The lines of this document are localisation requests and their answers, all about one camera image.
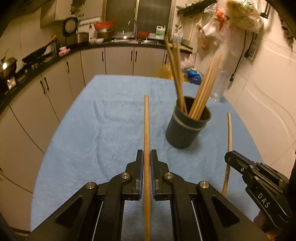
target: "transparent plastic cup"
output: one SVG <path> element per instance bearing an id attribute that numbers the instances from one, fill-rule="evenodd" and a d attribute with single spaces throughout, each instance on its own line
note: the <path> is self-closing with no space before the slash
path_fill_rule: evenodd
<path id="1" fill-rule="evenodd" d="M 216 80 L 214 82 L 214 86 L 212 92 L 210 94 L 210 99 L 213 101 L 220 101 L 223 96 L 224 91 L 228 85 L 231 74 L 225 70 L 218 70 Z"/>

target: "gray cup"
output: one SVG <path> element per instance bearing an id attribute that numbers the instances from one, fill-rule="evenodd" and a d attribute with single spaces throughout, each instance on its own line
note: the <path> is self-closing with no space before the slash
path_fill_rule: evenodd
<path id="1" fill-rule="evenodd" d="M 189 96 L 185 96 L 184 98 L 189 112 L 194 98 Z M 205 107 L 200 120 L 193 120 L 180 111 L 179 107 L 176 105 L 165 132 L 166 139 L 176 148 L 186 148 L 191 145 L 198 133 L 204 129 L 210 119 L 211 113 L 207 107 Z"/>

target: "blue tablecloth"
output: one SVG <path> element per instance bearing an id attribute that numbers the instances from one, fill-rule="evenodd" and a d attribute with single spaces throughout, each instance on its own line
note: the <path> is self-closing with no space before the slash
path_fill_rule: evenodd
<path id="1" fill-rule="evenodd" d="M 184 95 L 197 85 L 185 83 Z M 233 149 L 261 162 L 259 152 L 233 107 L 208 101 L 212 118 L 186 149 L 172 147 L 165 130 L 176 102 L 171 80 L 136 76 L 95 76 L 75 100 L 45 153 L 32 200 L 31 230 L 89 181 L 109 181 L 143 149 L 144 95 L 150 100 L 151 149 L 170 171 L 186 181 L 205 180 L 222 190 L 227 152 L 227 112 L 231 112 Z M 247 217 L 259 209 L 245 192 L 242 176 L 231 170 L 227 198 Z M 144 240 L 143 200 L 127 201 L 122 240 Z M 168 201 L 152 201 L 151 240 L 173 240 Z"/>

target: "silver bolt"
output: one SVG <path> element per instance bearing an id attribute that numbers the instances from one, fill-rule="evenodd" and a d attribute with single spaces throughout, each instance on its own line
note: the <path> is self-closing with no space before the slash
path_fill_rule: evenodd
<path id="1" fill-rule="evenodd" d="M 92 189 L 92 188 L 94 188 L 95 183 L 93 183 L 93 182 L 89 182 L 89 183 L 85 184 L 85 186 L 86 186 L 86 188 L 88 188 L 88 189 Z"/>
<path id="2" fill-rule="evenodd" d="M 171 173 L 171 172 L 167 172 L 167 173 L 164 174 L 164 176 L 165 176 L 165 178 L 167 178 L 167 179 L 171 179 L 171 178 L 174 177 L 174 174 Z"/>
<path id="3" fill-rule="evenodd" d="M 201 188 L 208 188 L 209 187 L 209 183 L 208 182 L 205 182 L 205 181 L 202 181 L 202 182 L 200 182 L 200 187 Z"/>
<path id="4" fill-rule="evenodd" d="M 131 175 L 130 175 L 128 172 L 124 172 L 124 173 L 122 173 L 120 176 L 121 176 L 121 178 L 123 178 L 123 179 L 128 179 Z"/>

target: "red container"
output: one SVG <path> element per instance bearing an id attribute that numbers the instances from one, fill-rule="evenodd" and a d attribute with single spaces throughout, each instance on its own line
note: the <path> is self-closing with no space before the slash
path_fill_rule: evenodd
<path id="1" fill-rule="evenodd" d="M 103 28 L 109 29 L 109 28 L 112 28 L 114 24 L 115 24 L 114 21 L 97 22 L 94 24 L 94 28 L 96 30 L 103 29 Z"/>
<path id="2" fill-rule="evenodd" d="M 138 31 L 137 36 L 138 38 L 148 38 L 149 34 L 150 34 L 149 32 Z"/>

